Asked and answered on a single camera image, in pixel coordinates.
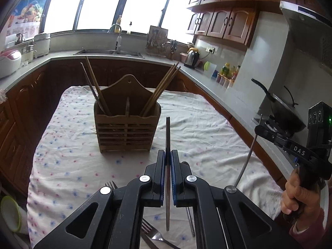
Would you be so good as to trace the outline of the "right hand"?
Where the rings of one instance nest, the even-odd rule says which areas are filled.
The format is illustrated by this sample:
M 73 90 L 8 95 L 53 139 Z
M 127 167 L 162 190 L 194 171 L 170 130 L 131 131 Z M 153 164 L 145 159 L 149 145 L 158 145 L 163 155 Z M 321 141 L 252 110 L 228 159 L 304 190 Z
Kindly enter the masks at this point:
M 301 187 L 298 171 L 294 169 L 282 193 L 281 211 L 289 215 L 294 211 L 298 211 L 300 204 L 303 206 L 302 212 L 296 221 L 298 232 L 307 230 L 318 219 L 321 211 L 320 190 L 319 187 L 314 190 Z

